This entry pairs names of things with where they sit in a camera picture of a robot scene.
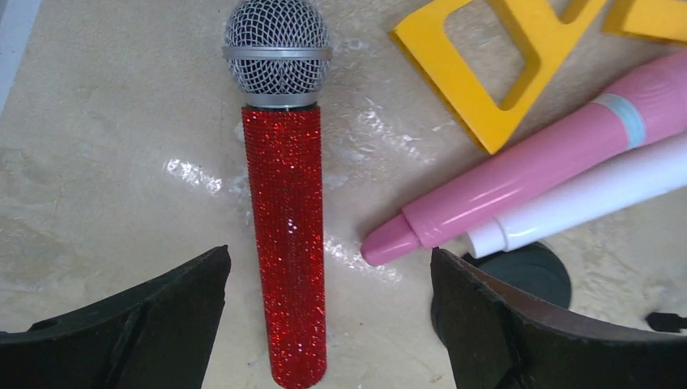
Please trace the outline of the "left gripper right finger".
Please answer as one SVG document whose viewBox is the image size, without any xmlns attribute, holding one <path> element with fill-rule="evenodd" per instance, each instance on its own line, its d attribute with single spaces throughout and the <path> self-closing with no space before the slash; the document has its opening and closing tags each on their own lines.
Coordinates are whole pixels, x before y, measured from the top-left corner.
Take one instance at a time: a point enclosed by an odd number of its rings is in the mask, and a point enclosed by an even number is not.
<svg viewBox="0 0 687 389">
<path fill-rule="evenodd" d="M 442 248 L 431 319 L 459 388 L 683 388 L 686 338 L 589 318 Z"/>
</svg>

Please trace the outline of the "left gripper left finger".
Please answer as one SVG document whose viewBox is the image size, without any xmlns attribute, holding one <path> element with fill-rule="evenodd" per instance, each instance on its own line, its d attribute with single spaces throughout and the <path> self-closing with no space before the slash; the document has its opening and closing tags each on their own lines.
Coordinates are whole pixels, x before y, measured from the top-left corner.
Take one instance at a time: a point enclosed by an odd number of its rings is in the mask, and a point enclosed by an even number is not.
<svg viewBox="0 0 687 389">
<path fill-rule="evenodd" d="M 231 269 L 226 246 L 89 306 L 1 334 L 4 388 L 199 388 Z"/>
</svg>

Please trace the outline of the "red glitter microphone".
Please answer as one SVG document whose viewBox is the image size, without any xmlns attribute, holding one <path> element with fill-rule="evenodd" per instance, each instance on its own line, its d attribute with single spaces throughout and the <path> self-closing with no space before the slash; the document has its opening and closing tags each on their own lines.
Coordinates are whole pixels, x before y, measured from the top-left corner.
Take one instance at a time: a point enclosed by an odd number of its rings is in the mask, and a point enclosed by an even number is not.
<svg viewBox="0 0 687 389">
<path fill-rule="evenodd" d="M 308 1 L 241 1 L 224 58 L 245 98 L 242 127 L 271 375 L 308 388 L 326 373 L 319 93 L 332 50 Z"/>
</svg>

